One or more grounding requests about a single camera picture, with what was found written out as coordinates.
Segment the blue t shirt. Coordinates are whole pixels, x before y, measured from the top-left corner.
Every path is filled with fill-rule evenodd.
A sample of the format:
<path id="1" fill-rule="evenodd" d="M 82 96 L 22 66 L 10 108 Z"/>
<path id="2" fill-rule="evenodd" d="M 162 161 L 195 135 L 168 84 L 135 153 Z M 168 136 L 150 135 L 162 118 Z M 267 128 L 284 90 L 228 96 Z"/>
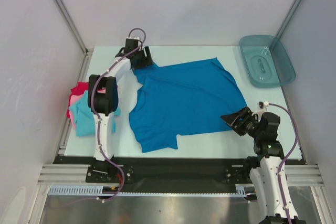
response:
<path id="1" fill-rule="evenodd" d="M 142 152 L 177 149 L 177 136 L 229 131 L 223 115 L 247 103 L 234 77 L 216 58 L 135 70 L 142 86 L 129 114 Z"/>

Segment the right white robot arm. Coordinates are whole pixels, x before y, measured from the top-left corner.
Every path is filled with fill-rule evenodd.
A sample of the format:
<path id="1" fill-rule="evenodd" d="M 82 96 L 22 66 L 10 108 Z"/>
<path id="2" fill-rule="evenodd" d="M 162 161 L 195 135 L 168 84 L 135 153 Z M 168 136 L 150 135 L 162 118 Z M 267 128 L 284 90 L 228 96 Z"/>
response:
<path id="1" fill-rule="evenodd" d="M 243 179 L 252 183 L 264 219 L 262 223 L 304 223 L 292 203 L 285 173 L 284 154 L 277 140 L 280 117 L 260 104 L 258 112 L 245 107 L 236 113 L 223 115 L 222 120 L 238 135 L 254 140 L 255 156 L 245 160 Z"/>

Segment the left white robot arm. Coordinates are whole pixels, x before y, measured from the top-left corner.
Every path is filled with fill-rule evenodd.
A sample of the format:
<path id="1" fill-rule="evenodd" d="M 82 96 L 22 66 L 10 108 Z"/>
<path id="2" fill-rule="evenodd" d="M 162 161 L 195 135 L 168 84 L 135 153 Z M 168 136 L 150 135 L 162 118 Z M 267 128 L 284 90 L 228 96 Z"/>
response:
<path id="1" fill-rule="evenodd" d="M 112 65 L 102 74 L 89 77 L 88 106 L 93 112 L 95 126 L 95 161 L 113 158 L 111 143 L 115 111 L 119 104 L 118 82 L 130 70 L 154 64 L 148 46 L 140 37 L 127 37 Z"/>

